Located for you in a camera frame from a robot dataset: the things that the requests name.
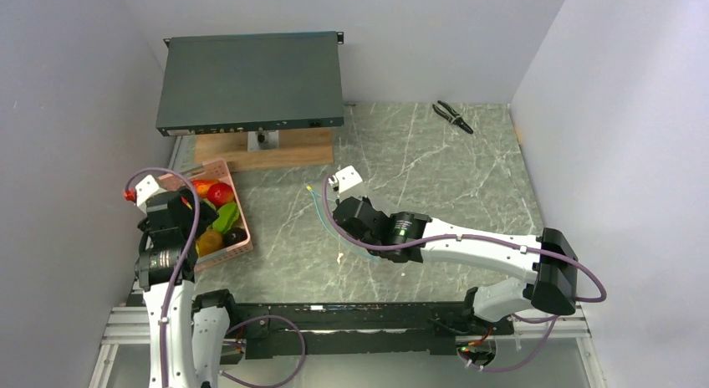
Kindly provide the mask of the clear zip top bag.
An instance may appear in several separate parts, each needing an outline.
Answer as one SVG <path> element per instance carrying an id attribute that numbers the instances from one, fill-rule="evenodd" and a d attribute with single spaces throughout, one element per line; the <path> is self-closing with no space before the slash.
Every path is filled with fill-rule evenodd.
<path id="1" fill-rule="evenodd" d="M 327 233 L 329 233 L 332 237 L 334 237 L 339 244 L 338 263 L 340 263 L 341 257 L 343 257 L 346 252 L 353 253 L 354 255 L 358 256 L 359 258 L 362 258 L 367 261 L 371 261 L 371 262 L 375 262 L 375 263 L 379 263 L 382 261 L 381 258 L 378 258 L 378 257 L 370 254 L 366 249 L 353 244 L 352 242 L 347 240 L 345 237 L 343 237 L 343 235 L 341 233 L 337 232 L 334 229 L 332 223 L 327 218 L 327 212 L 326 212 L 326 209 L 324 208 L 324 202 L 323 202 L 321 194 L 316 192 L 315 189 L 309 184 L 306 184 L 305 188 L 313 199 L 314 209 L 315 209 L 318 219 L 320 220 L 324 229 L 327 231 Z"/>

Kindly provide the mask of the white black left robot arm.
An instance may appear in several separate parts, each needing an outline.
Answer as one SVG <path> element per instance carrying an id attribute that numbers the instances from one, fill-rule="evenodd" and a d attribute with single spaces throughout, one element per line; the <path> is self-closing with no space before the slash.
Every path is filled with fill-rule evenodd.
<path id="1" fill-rule="evenodd" d="M 240 314 L 226 289 L 195 295 L 194 238 L 217 214 L 186 188 L 145 202 L 135 263 L 150 331 L 151 387 L 216 387 L 223 338 Z"/>

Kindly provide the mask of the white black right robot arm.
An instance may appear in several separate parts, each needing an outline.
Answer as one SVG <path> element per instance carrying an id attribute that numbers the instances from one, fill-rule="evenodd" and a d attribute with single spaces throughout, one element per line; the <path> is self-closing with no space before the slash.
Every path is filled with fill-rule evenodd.
<path id="1" fill-rule="evenodd" d="M 416 212 L 390 215 L 363 198 L 349 197 L 331 212 L 335 229 L 369 254 L 393 263 L 458 263 L 507 275 L 466 294 L 461 322 L 480 334 L 518 311 L 571 315 L 576 307 L 577 256 L 557 229 L 502 235 L 458 227 Z"/>

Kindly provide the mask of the brown kiwi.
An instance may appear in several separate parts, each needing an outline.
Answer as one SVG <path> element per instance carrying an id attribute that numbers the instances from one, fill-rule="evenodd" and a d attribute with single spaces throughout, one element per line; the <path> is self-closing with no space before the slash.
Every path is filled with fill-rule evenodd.
<path id="1" fill-rule="evenodd" d="M 199 258 L 212 254 L 224 248 L 223 236 L 214 229 L 207 229 L 196 240 L 196 252 Z"/>

